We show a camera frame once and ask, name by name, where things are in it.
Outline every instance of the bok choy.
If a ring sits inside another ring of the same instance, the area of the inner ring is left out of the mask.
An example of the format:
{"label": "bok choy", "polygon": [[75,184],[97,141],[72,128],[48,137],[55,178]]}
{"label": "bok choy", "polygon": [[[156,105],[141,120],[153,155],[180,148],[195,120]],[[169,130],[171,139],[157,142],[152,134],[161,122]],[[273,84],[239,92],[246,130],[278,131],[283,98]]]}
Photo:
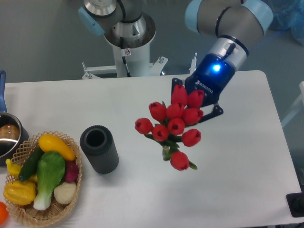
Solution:
{"label": "bok choy", "polygon": [[51,204],[54,189],[65,174],[65,160],[58,152],[48,152],[38,162],[38,194],[34,200],[34,208],[45,210]]}

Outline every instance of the garlic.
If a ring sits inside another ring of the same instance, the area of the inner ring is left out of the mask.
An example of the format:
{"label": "garlic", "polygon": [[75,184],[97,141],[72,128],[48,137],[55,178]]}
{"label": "garlic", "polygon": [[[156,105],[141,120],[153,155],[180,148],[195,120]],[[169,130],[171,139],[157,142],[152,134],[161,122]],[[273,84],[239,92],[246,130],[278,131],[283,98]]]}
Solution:
{"label": "garlic", "polygon": [[76,194],[75,182],[64,182],[54,189],[54,196],[58,203],[69,204]]}

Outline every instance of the orange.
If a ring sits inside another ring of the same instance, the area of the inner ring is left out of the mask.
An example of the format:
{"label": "orange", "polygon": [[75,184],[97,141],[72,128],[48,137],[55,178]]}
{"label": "orange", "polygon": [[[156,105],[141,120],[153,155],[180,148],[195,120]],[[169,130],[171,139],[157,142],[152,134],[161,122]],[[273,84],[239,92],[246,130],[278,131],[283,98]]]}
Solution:
{"label": "orange", "polygon": [[9,216],[9,212],[6,210],[6,206],[3,202],[0,202],[0,225],[3,224]]}

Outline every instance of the black cup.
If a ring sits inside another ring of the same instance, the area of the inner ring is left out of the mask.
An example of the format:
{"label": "black cup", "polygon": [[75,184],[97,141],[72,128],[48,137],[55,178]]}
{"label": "black cup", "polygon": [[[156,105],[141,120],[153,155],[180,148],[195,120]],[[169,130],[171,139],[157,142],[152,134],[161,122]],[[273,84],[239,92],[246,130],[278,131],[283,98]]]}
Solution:
{"label": "black cup", "polygon": [[101,174],[112,172],[119,158],[111,132],[104,126],[87,128],[80,137],[80,147],[93,169]]}

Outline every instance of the cucumber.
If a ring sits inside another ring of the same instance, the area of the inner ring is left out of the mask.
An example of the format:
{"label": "cucumber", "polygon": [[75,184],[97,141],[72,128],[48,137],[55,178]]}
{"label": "cucumber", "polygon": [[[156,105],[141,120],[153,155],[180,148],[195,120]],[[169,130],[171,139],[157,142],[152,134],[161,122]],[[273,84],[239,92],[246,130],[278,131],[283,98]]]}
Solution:
{"label": "cucumber", "polygon": [[37,166],[38,161],[41,158],[41,156],[44,154],[44,152],[41,150],[41,148],[38,146],[33,153],[28,157],[28,159],[23,164],[19,175],[18,180],[19,181],[26,181],[29,179],[33,174],[37,172]]}

